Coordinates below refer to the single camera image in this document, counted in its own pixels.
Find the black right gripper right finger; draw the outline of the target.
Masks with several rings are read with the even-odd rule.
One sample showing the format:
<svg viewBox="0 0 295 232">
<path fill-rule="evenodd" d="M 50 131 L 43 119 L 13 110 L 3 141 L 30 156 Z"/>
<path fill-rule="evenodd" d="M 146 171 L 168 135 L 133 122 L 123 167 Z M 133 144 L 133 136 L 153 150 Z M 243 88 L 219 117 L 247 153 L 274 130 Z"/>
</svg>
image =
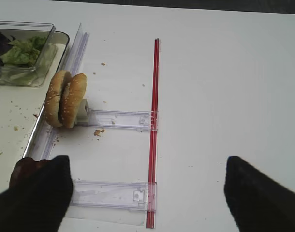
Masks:
<svg viewBox="0 0 295 232">
<path fill-rule="evenodd" d="M 295 193 L 238 156 L 226 164 L 224 195 L 241 232 L 295 232 Z"/>
</svg>

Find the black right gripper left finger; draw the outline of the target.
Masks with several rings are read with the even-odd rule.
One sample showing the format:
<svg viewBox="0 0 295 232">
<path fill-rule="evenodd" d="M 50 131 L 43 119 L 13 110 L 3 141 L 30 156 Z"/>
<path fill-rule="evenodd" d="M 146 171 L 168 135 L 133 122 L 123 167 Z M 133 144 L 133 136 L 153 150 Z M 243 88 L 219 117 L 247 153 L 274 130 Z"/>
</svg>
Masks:
<svg viewBox="0 0 295 232">
<path fill-rule="evenodd" d="M 0 194 L 0 232 L 56 232 L 73 194 L 70 160 L 50 162 Z"/>
</svg>

